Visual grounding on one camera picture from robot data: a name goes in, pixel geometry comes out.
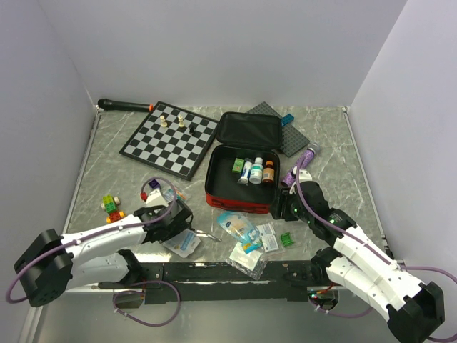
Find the white blue mask packet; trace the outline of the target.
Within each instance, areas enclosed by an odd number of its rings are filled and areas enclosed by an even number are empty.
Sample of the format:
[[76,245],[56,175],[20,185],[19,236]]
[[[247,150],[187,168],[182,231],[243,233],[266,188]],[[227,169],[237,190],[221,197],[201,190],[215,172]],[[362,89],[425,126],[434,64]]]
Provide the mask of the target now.
[[185,229],[176,236],[163,242],[161,245],[182,258],[193,254],[201,240],[196,233],[190,229]]

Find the brown medicine bottle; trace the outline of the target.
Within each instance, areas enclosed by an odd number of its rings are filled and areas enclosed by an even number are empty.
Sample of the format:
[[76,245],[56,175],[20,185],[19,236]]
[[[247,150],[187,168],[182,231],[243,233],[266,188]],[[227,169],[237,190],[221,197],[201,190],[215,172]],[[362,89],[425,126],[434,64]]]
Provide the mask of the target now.
[[274,162],[267,161],[265,163],[265,167],[263,168],[262,182],[265,184],[274,183],[274,174],[275,174]]

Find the white medicine bottle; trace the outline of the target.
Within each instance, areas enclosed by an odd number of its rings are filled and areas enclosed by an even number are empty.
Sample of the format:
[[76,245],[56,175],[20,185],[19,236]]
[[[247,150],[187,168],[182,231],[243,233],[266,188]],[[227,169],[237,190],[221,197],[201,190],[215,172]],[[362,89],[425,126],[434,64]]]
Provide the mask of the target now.
[[260,184],[263,178],[263,159],[256,157],[254,163],[251,166],[249,174],[249,181],[252,184]]

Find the red black medicine bag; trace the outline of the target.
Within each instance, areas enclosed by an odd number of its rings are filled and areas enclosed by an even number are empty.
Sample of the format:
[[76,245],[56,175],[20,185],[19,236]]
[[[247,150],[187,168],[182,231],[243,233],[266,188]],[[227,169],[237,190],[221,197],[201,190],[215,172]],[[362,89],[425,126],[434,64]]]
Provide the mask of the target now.
[[216,130],[204,190],[215,208],[267,214],[278,192],[282,142],[276,116],[228,111]]

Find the small green box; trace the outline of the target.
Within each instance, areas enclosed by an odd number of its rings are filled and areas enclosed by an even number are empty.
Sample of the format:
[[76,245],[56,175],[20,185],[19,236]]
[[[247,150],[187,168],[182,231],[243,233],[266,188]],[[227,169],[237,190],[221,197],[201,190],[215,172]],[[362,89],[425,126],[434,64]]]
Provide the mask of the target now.
[[245,161],[241,158],[235,158],[233,162],[232,172],[240,174],[243,171]]

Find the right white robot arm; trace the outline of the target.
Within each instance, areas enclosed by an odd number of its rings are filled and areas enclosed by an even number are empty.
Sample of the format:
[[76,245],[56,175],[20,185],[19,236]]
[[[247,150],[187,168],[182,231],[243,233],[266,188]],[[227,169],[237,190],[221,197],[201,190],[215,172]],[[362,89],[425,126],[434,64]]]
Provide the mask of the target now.
[[345,287],[385,320],[399,342],[424,342],[445,320],[442,289],[423,283],[379,249],[347,213],[330,207],[318,183],[280,190],[271,214],[301,220],[328,244],[311,260],[318,284]]

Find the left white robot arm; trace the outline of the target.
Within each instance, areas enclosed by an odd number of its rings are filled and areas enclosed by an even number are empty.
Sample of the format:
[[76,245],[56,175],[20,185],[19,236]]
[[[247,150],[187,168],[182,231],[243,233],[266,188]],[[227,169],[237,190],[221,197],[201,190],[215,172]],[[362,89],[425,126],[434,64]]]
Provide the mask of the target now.
[[38,235],[14,265],[32,307],[87,284],[133,287],[146,272],[131,247],[163,243],[191,226],[193,213],[181,200],[142,207],[118,222],[75,234],[54,229]]

